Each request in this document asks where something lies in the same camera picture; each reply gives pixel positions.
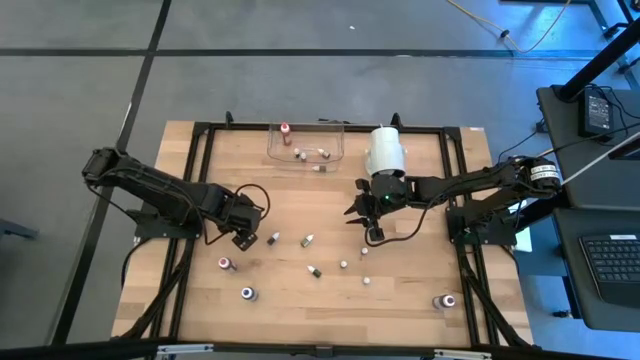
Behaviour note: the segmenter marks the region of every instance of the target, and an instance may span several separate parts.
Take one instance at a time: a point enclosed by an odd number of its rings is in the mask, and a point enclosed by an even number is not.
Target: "small vial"
[[[256,301],[256,299],[258,298],[258,292],[250,287],[242,289],[242,292],[240,294],[242,295],[243,299],[248,301]]]
[[[273,245],[276,241],[278,241],[279,237],[280,237],[280,233],[279,232],[271,235],[269,240],[267,240],[267,244]]]
[[[221,257],[220,260],[218,260],[218,266],[220,266],[220,269],[226,270],[228,272],[238,271],[238,267],[236,266],[236,264],[234,264],[233,261],[231,261],[231,259],[227,257]]]
[[[318,152],[320,153],[320,155],[322,155],[323,158],[328,159],[331,156],[331,153],[324,150],[324,149],[318,149]]]
[[[302,241],[300,241],[300,245],[302,247],[307,247],[307,246],[311,245],[311,241],[313,241],[313,234],[307,235],[307,237],[302,239]]]
[[[433,298],[433,306],[438,310],[448,309],[456,304],[453,295],[445,294]]]
[[[320,270],[314,268],[311,265],[307,266],[307,270],[309,270],[309,272],[312,273],[313,276],[315,276],[316,278],[320,278],[320,276],[322,276],[322,273],[320,272]]]
[[[291,128],[289,124],[283,122],[282,125],[280,125],[280,133],[282,133],[282,142],[286,146],[291,145]]]

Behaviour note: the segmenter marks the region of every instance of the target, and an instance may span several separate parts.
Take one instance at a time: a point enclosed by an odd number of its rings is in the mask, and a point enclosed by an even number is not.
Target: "black desk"
[[[585,324],[591,329],[639,332],[640,309],[609,304],[598,296],[578,237],[639,233],[640,212],[556,209],[553,215]]]
[[[615,94],[629,113],[640,115],[640,92],[615,90]],[[553,147],[582,139],[578,136],[578,103],[563,103],[556,98],[551,88],[540,88],[537,95]],[[618,110],[614,109],[616,128],[622,127],[618,114]],[[640,121],[624,116],[627,125]],[[640,127],[631,129],[630,134],[637,131],[640,131]],[[624,131],[621,131],[617,139],[622,139],[623,136]],[[586,141],[558,151],[556,157],[562,176],[568,178],[609,149],[593,141]],[[570,181],[565,191],[572,207],[640,211],[639,183],[640,163],[603,159]]]

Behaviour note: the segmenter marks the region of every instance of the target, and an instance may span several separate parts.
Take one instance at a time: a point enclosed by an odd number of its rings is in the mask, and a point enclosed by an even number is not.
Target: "black keyboard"
[[[600,298],[640,308],[640,235],[593,235],[580,238]]]

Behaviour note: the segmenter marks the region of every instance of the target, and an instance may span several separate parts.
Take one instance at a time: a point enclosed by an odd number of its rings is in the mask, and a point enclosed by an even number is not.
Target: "wooden table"
[[[155,166],[181,177],[188,153],[193,122],[167,123]],[[490,165],[484,130],[461,129],[469,171]],[[242,252],[231,235],[211,246],[197,241],[180,325],[181,340],[238,343],[286,343],[385,346],[468,347],[460,275],[455,250],[448,241],[444,206],[427,212],[420,232],[410,241],[369,249],[364,228],[346,225],[343,212],[359,192],[354,180],[367,177],[363,167],[369,135],[344,134],[345,154],[332,173],[283,171],[266,156],[265,131],[215,133],[208,182],[230,189],[245,183],[264,186],[271,197],[271,213],[261,222],[259,240]],[[438,138],[402,134],[407,148],[407,173],[444,176]],[[199,147],[198,157],[204,147]],[[455,164],[455,150],[450,152]],[[196,166],[193,179],[198,178]],[[245,192],[256,203],[264,196]],[[488,193],[475,194],[475,198]],[[381,226],[387,237],[408,234],[420,211],[404,209],[385,216]],[[208,225],[210,238],[218,231]],[[278,242],[266,240],[276,231]],[[300,240],[313,233],[312,245]],[[152,240],[132,257],[122,291],[113,334],[133,325],[156,295],[166,254],[167,239]],[[531,332],[513,260],[499,247],[483,247],[492,298],[509,323],[527,341]],[[218,267],[221,256],[239,267],[229,274]],[[347,269],[339,263],[346,260]],[[323,273],[316,279],[307,271],[313,265]],[[371,284],[362,284],[363,276]],[[259,292],[256,302],[241,298],[251,286]],[[432,298],[451,293],[457,304],[446,311],[433,308]],[[164,316],[162,334],[168,332],[172,299]],[[475,300],[479,332],[487,342],[479,301]]]

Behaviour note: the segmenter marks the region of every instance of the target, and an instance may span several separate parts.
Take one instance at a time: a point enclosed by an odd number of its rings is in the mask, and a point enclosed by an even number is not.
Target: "white cable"
[[[453,6],[455,6],[456,8],[458,8],[458,10],[462,11],[463,13],[469,15],[470,17],[478,20],[478,21],[482,21],[483,23],[489,24],[491,26],[493,26],[494,28],[500,30],[502,33],[504,33],[505,31],[507,31],[506,29],[503,29],[502,27],[496,25],[495,23],[481,18],[477,15],[474,15],[473,13],[471,13],[469,10],[463,8],[462,6],[456,4],[455,2],[453,2],[453,0],[447,0],[447,2]],[[509,34],[507,34],[505,37],[507,38],[507,40],[509,40],[511,42],[511,44],[513,45],[513,47],[515,48],[515,50],[517,52],[519,52],[520,54],[526,54],[530,51],[532,51],[533,49],[535,49],[536,47],[538,47],[538,45],[540,45],[540,43],[542,42],[542,40],[544,40],[545,37],[547,37],[547,35],[549,34],[549,32],[551,31],[551,29],[553,29],[553,27],[556,25],[556,23],[558,22],[558,20],[560,20],[560,17],[562,17],[562,14],[564,13],[565,10],[567,10],[567,8],[569,7],[569,4],[571,4],[571,0],[567,0],[567,2],[564,4],[564,7],[562,8],[562,10],[560,11],[560,13],[558,14],[558,16],[556,17],[556,19],[553,21],[553,23],[551,24],[551,26],[549,26],[549,28],[547,29],[547,31],[545,31],[544,35],[542,35],[542,37],[540,38],[540,40],[538,40],[529,50],[522,50],[520,49],[520,47],[518,46],[518,44],[516,44],[515,41],[513,41],[513,39],[511,38],[511,36]]]

